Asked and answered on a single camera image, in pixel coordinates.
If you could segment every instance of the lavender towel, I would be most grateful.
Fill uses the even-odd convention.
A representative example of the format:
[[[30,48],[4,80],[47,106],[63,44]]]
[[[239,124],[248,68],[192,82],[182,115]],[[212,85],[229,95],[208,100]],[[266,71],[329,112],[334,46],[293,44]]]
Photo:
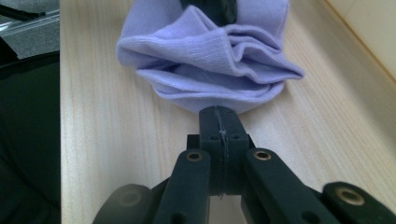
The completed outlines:
[[[179,0],[135,0],[117,44],[162,98],[192,112],[222,105],[245,112],[278,95],[301,68],[282,53],[289,0],[240,0],[236,24],[218,27]]]

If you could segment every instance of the wood grain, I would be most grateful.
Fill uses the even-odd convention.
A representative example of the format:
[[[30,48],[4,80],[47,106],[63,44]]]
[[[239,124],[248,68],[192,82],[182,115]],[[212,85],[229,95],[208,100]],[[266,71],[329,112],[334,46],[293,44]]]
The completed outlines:
[[[306,77],[240,119],[306,185],[347,181],[396,212],[396,86],[326,4],[290,2],[285,52]],[[154,187],[198,133],[196,115],[118,63],[132,3],[61,1],[63,223],[92,223],[122,185]],[[210,223],[244,223],[239,207],[212,199]]]

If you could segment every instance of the cloth fold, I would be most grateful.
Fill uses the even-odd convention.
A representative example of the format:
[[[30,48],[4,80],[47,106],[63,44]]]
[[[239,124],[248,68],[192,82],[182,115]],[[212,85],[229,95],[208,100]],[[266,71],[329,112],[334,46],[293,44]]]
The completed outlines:
[[[162,98],[192,112],[222,105],[243,113],[272,100],[304,72],[282,53],[288,0],[238,1],[235,24],[218,27],[178,0],[135,0],[117,44]]]

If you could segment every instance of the black plastic part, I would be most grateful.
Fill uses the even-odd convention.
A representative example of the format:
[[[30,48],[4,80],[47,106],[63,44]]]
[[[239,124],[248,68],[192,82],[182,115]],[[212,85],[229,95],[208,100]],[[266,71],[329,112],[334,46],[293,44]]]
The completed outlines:
[[[212,195],[242,193],[245,175],[242,158],[249,149],[249,137],[236,113],[226,107],[211,106],[199,113],[200,149],[212,157]]]
[[[31,21],[38,17],[45,16],[46,13],[45,12],[40,12],[40,13],[25,12],[25,11],[17,10],[12,7],[5,7],[5,6],[0,5],[0,15],[9,17],[9,18],[17,20],[17,21]]]
[[[194,5],[200,8],[217,26],[225,26],[236,22],[236,0],[180,0],[183,8]]]
[[[108,198],[93,224],[146,224],[149,223],[151,191],[140,185],[126,185],[114,191]]]
[[[339,223],[273,151],[249,150],[244,167],[272,223]]]
[[[203,150],[182,152],[168,180],[153,223],[207,223],[210,156]]]
[[[171,177],[152,190],[119,189],[94,223],[207,223],[209,195],[222,193],[242,196],[249,224],[396,223],[387,207],[355,186],[329,184],[323,194],[305,186],[273,151],[255,148],[231,109],[211,106],[199,116],[200,134],[188,135]],[[124,190],[136,187],[139,204],[117,207]],[[340,200],[340,188],[346,200]],[[361,202],[354,193],[364,204],[350,204]]]
[[[396,223],[396,216],[384,204],[348,183],[327,184],[321,199],[342,223]]]
[[[248,224],[271,223],[267,212],[257,197],[253,187],[247,182],[241,197],[241,208]]]

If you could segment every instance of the folded fabric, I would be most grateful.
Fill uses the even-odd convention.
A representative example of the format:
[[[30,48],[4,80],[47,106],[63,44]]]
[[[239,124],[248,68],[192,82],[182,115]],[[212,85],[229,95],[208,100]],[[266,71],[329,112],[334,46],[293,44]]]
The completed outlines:
[[[242,113],[272,100],[285,79],[304,76],[282,53],[288,8],[289,0],[238,1],[237,22],[218,27],[179,0],[135,0],[117,56],[176,105]]]

